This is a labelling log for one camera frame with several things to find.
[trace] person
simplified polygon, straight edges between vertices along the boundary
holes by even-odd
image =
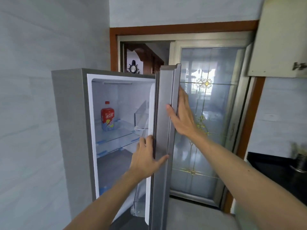
[[[260,229],[307,229],[307,207],[287,190],[249,166],[199,130],[189,107],[188,95],[179,90],[178,116],[167,105],[177,132],[188,137],[222,179],[236,201],[256,221]],[[168,159],[153,159],[153,139],[140,138],[129,170],[119,181],[83,210],[64,230],[105,230],[136,185],[150,177]]]

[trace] hand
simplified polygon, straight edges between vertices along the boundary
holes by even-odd
[[[181,86],[179,87],[178,116],[170,105],[166,105],[166,110],[179,134],[189,137],[197,131],[189,105],[189,97]]]
[[[136,152],[132,155],[129,170],[134,172],[141,181],[156,172],[168,158],[169,156],[165,155],[159,161],[155,161],[153,159],[153,136],[149,135],[146,141],[140,137]]]

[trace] person's left arm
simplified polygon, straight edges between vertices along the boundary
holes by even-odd
[[[97,200],[77,215],[64,230],[105,230],[111,225],[115,215],[136,185],[150,177],[167,160],[153,159],[152,136],[141,137],[136,152],[132,156],[129,170],[120,180]]]

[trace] plastic bottle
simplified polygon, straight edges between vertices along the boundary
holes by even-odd
[[[109,107],[109,101],[106,101],[105,104],[106,108],[101,110],[102,129],[104,131],[110,131],[114,129],[114,109]]]

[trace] countertop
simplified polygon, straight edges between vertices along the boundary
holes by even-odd
[[[248,162],[256,170],[281,185],[307,205],[307,173],[291,169],[290,158],[248,152]]]

